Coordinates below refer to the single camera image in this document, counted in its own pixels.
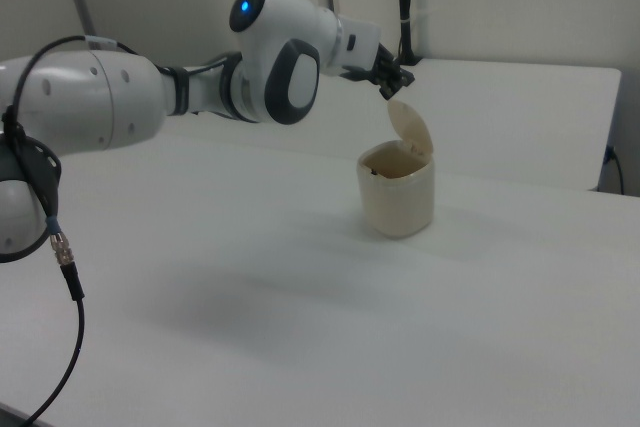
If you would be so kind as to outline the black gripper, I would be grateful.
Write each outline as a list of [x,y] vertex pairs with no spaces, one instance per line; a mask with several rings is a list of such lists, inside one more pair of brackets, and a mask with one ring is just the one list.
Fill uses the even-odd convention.
[[373,66],[369,70],[346,67],[341,77],[379,85],[379,92],[385,100],[391,99],[401,88],[408,87],[415,80],[412,72],[395,64],[393,54],[382,44],[378,45]]

